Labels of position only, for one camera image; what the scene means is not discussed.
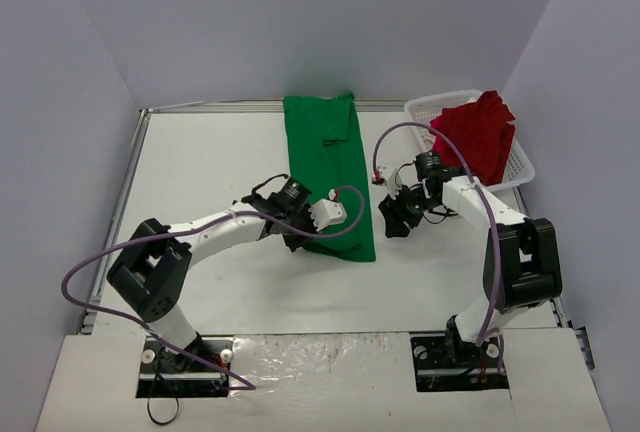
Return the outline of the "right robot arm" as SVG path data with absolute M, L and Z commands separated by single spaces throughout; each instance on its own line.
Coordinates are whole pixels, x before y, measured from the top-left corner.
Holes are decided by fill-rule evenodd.
M 547 219 L 532 219 L 506 205 L 469 176 L 446 166 L 435 152 L 411 163 L 417 183 L 406 185 L 400 170 L 378 166 L 373 183 L 387 195 L 378 209 L 385 236 L 405 238 L 438 207 L 464 219 L 486 239 L 479 297 L 446 325 L 446 358 L 465 365 L 480 347 L 523 312 L 557 298 L 563 289 L 556 231 Z

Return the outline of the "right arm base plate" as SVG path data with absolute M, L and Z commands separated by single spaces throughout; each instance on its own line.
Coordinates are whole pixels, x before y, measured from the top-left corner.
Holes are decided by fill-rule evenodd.
M 455 343 L 445 331 L 410 335 L 416 391 L 419 393 L 481 392 L 508 390 L 505 372 L 498 370 L 497 345 L 491 339 L 481 348 Z

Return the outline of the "green t shirt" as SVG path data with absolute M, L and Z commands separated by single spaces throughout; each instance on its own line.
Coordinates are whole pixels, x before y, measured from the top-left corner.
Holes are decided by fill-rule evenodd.
M 312 191 L 313 203 L 339 186 L 353 186 L 339 193 L 347 212 L 344 224 L 328 229 L 336 233 L 351 225 L 365 210 L 358 225 L 344 236 L 313 239 L 304 249 L 351 262 L 376 260 L 369 180 L 355 97 L 347 92 L 334 98 L 287 96 L 283 99 L 290 174 Z

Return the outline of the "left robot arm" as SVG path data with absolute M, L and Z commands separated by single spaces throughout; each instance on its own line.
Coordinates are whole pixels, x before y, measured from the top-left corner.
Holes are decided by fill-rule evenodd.
M 288 177 L 283 187 L 264 197 L 259 186 L 225 211 L 188 223 L 165 225 L 155 218 L 142 222 L 135 239 L 171 233 L 168 239 L 124 248 L 107 273 L 107 281 L 151 331 L 167 341 L 165 358 L 179 370 L 195 367 L 202 339 L 178 305 L 191 267 L 236 245 L 271 235 L 284 237 L 292 251 L 321 231 L 312 218 L 311 191 Z M 195 229 L 197 232 L 185 235 Z

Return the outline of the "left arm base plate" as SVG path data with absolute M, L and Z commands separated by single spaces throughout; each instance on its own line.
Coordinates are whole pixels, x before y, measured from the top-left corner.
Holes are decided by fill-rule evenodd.
M 190 351 L 208 362 L 229 368 L 233 359 L 233 338 L 204 336 Z M 229 394 L 226 374 L 181 354 L 147 337 L 139 364 L 137 398 L 224 398 Z

